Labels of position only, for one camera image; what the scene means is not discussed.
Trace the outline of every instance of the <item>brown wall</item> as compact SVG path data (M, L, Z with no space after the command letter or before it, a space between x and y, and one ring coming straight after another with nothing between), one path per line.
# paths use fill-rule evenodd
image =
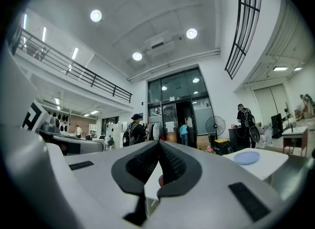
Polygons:
M79 116L71 115L70 118L70 130L69 133L75 133L77 131L77 128L75 125L79 125L80 128L82 128L83 137L89 134L89 124L96 124L96 120L91 120L87 118L82 118Z

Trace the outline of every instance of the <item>round ceiling light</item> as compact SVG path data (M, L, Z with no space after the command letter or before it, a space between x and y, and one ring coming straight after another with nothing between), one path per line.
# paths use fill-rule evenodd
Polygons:
M99 10L93 10L90 14L90 18L94 22L99 22L102 19L102 13Z
M132 58L136 61L140 61L142 59L142 55L139 52L133 53Z
M190 30L188 30L187 31L187 38L189 38L189 39L194 39L196 36L197 36L197 30L195 30L195 29L190 29Z

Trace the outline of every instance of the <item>blue shirt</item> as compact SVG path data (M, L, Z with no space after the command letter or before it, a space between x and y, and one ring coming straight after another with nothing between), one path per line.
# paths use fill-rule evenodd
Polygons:
M185 133L188 133L187 132L187 126L186 125L182 125L180 128L179 128L179 133L182 135L182 134L185 134Z

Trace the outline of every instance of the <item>glass door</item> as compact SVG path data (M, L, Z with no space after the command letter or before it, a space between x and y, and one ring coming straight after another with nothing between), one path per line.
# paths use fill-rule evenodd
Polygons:
M176 116L176 104L163 106L163 129L166 135L166 140L178 143L178 123Z

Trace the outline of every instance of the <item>black cap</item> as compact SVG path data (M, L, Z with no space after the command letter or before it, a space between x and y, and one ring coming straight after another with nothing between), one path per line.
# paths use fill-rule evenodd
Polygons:
M141 118L140 114L136 113L132 116L131 119L135 121L135 120L139 120L140 118Z

